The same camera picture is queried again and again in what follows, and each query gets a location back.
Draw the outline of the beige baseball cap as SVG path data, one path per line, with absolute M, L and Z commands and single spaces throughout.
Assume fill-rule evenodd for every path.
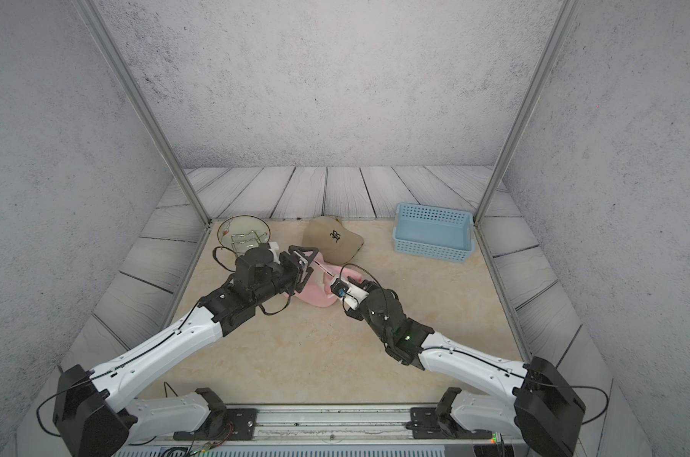
M 305 228 L 302 245 L 318 249 L 329 264 L 343 265 L 356 257 L 364 245 L 364 238 L 345 228 L 339 219 L 320 216 Z

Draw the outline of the pink baseball cap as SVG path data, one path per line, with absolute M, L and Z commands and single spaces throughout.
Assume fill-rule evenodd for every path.
M 347 282 L 352 285 L 360 286 L 364 280 L 364 276 L 359 267 L 353 264 L 345 264 L 344 266 L 337 266 L 334 270 L 335 278 L 340 281 Z
M 318 308 L 328 308 L 337 302 L 337 297 L 330 291 L 330 284 L 335 279 L 334 270 L 337 265 L 324 261 L 321 253 L 313 263 L 314 272 L 303 292 L 295 294 L 300 301 Z

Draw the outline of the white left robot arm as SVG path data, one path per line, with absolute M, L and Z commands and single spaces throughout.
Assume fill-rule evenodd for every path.
M 124 354 L 86 371 L 61 373 L 53 424 L 73 456 L 112 456 L 122 447 L 173 433 L 182 439 L 219 441 L 229 433 L 227 407 L 211 388 L 156 400 L 139 400 L 152 382 L 188 356 L 235 331 L 266 301 L 303 291 L 318 255 L 314 248 L 275 244 L 249 249 L 219 288 L 181 320 Z

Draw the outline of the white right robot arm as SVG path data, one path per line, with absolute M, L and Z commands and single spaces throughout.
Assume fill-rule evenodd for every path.
M 443 395 L 438 426 L 445 434 L 489 430 L 519 436 L 541 456 L 575 453 L 586 406 L 550 361 L 512 361 L 457 344 L 406 316 L 390 289 L 351 287 L 341 298 L 347 315 L 367 323 L 394 360 L 479 391 L 450 388 Z

